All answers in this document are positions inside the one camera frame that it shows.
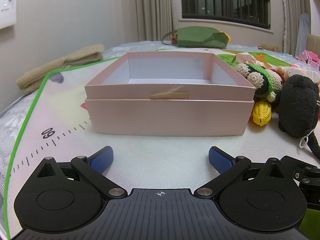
yellow toy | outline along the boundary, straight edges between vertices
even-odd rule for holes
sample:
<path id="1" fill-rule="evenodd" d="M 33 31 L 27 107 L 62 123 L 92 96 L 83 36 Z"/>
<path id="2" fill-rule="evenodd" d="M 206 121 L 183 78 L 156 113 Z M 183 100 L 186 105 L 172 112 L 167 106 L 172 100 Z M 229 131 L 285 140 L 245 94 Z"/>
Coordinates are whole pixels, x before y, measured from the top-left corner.
<path id="1" fill-rule="evenodd" d="M 228 34 L 226 34 L 225 32 L 222 32 L 222 33 L 224 33 L 225 35 L 227 35 L 227 36 L 228 36 L 228 38 L 229 38 L 228 43 L 231 43 L 231 37 L 230 37 Z"/>
<path id="2" fill-rule="evenodd" d="M 264 126 L 271 120 L 271 105 L 266 101 L 259 101 L 254 104 L 252 110 L 253 122 Z"/>

green crocheted trim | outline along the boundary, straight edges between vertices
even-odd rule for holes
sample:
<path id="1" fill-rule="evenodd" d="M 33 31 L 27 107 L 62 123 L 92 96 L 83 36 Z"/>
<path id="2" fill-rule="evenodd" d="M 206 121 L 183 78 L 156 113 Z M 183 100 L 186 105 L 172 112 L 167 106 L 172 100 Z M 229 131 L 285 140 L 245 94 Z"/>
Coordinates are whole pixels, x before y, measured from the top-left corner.
<path id="1" fill-rule="evenodd" d="M 265 77 L 267 78 L 267 81 L 268 81 L 268 91 L 265 92 L 264 94 L 262 95 L 255 95 L 256 97 L 258 98 L 262 98 L 262 99 L 266 99 L 267 96 L 274 90 L 274 87 L 272 85 L 272 80 L 271 80 L 271 77 L 269 75 L 269 73 L 262 67 L 260 66 L 257 66 L 257 65 L 254 65 L 254 64 L 247 64 L 249 67 L 253 68 L 255 71 L 265 75 Z"/>

curtain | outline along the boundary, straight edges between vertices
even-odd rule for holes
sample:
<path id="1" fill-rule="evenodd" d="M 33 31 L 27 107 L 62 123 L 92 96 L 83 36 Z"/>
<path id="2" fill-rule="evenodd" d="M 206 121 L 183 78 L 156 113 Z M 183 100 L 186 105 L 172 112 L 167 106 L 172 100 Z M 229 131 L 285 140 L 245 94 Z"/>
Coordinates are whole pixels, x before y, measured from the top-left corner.
<path id="1" fill-rule="evenodd" d="M 308 13 L 303 13 L 300 16 L 299 34 L 297 40 L 297 48 L 295 56 L 300 56 L 307 48 L 308 34 L 311 33 L 311 16 Z"/>
<path id="2" fill-rule="evenodd" d="M 284 2 L 284 52 L 295 54 L 299 34 L 299 20 L 303 13 L 310 14 L 310 0 L 283 0 Z"/>
<path id="3" fill-rule="evenodd" d="M 139 41 L 159 41 L 173 30 L 173 0 L 136 0 Z"/>

window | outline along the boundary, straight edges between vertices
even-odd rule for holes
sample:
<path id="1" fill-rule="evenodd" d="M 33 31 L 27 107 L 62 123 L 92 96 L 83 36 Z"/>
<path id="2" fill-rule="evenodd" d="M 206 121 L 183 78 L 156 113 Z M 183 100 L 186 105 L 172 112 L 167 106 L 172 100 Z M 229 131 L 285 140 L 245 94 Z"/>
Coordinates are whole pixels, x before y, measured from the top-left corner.
<path id="1" fill-rule="evenodd" d="M 270 0 L 182 0 L 182 18 L 210 19 L 269 29 Z"/>

black plush toy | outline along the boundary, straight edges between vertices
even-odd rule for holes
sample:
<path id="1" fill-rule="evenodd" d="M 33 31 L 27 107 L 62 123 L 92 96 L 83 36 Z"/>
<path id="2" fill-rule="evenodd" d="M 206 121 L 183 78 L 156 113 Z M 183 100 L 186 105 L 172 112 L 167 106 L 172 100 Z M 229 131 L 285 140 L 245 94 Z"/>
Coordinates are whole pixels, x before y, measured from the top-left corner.
<path id="1" fill-rule="evenodd" d="M 308 77 L 293 75 L 284 83 L 276 102 L 279 103 L 279 129 L 302 138 L 300 147 L 308 144 L 320 159 L 320 147 L 313 132 L 319 119 L 319 87 Z"/>

